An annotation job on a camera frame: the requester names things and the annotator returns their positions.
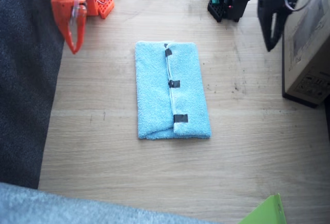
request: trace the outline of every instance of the gray fabric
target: gray fabric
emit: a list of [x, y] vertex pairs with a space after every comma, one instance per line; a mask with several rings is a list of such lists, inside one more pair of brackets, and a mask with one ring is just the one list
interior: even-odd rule
[[50, 0], [0, 0], [0, 181], [39, 183], [63, 38]]
[[3, 183], [0, 183], [0, 196], [2, 224], [210, 223], [105, 202], [70, 199]]

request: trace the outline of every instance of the tape strip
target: tape strip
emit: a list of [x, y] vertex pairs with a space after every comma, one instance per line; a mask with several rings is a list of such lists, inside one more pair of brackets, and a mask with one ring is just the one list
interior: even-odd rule
[[180, 88], [180, 81], [169, 81], [170, 88]]
[[171, 55], [172, 54], [172, 51], [170, 50], [170, 49], [166, 49], [165, 50], [165, 55], [166, 55], [166, 57], [168, 57], [169, 55]]
[[174, 123], [176, 122], [188, 122], [188, 115], [174, 115]]

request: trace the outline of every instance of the cardboard box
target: cardboard box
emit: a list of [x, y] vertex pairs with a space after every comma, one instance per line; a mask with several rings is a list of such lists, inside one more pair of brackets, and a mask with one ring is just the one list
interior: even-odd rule
[[[308, 0], [299, 0], [297, 8]], [[330, 94], [330, 0], [312, 0], [287, 20], [283, 97], [316, 107]]]

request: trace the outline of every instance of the cable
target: cable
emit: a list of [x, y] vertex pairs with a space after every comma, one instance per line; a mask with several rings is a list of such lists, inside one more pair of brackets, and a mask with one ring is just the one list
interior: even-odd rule
[[284, 0], [286, 8], [288, 8], [290, 11], [301, 11], [302, 9], [304, 9], [305, 7], [307, 7], [311, 1], [312, 0], [308, 0], [307, 3], [305, 5], [303, 5], [302, 7], [298, 8], [298, 9], [294, 9], [294, 8], [292, 8], [289, 5], [289, 1], [288, 0]]

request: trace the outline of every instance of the green paper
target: green paper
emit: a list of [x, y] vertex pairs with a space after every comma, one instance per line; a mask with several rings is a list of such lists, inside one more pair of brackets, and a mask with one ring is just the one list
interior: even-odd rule
[[270, 196], [239, 224], [286, 224], [280, 195]]

